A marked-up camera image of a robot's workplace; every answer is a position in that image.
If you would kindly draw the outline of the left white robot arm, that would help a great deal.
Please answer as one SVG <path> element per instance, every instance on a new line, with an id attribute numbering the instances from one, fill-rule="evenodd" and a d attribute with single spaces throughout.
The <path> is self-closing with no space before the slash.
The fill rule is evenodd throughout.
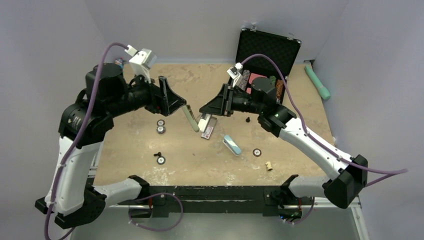
<path id="1" fill-rule="evenodd" d="M 101 72 L 94 67 L 86 74 L 85 89 L 61 116 L 58 166 L 51 189 L 35 202 L 42 213 L 56 215 L 54 222 L 60 228 L 89 224 L 105 208 L 125 201 L 138 205 L 148 201 L 150 185 L 137 175 L 101 186 L 89 183 L 88 178 L 114 118 L 141 108 L 166 117 L 187 103 L 171 90 L 166 77 L 158 81 L 146 82 L 138 75 L 126 82 L 123 69 L 114 63 L 105 63 Z"/>

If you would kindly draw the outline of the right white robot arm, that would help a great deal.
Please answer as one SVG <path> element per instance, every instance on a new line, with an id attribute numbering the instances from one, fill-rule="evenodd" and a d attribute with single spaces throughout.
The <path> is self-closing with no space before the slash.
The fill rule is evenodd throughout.
<path id="1" fill-rule="evenodd" d="M 367 184 L 368 174 L 364 168 L 368 160 L 360 154 L 352 157 L 337 150 L 303 126 L 299 115 L 277 103 L 276 94 L 272 81 L 266 77 L 255 78 L 250 93 L 225 83 L 217 96 L 199 111 L 225 117 L 235 111 L 257 114 L 264 130 L 296 147 L 325 173 L 324 177 L 292 175 L 280 187 L 281 201 L 292 204 L 302 197 L 319 197 L 346 209 Z"/>

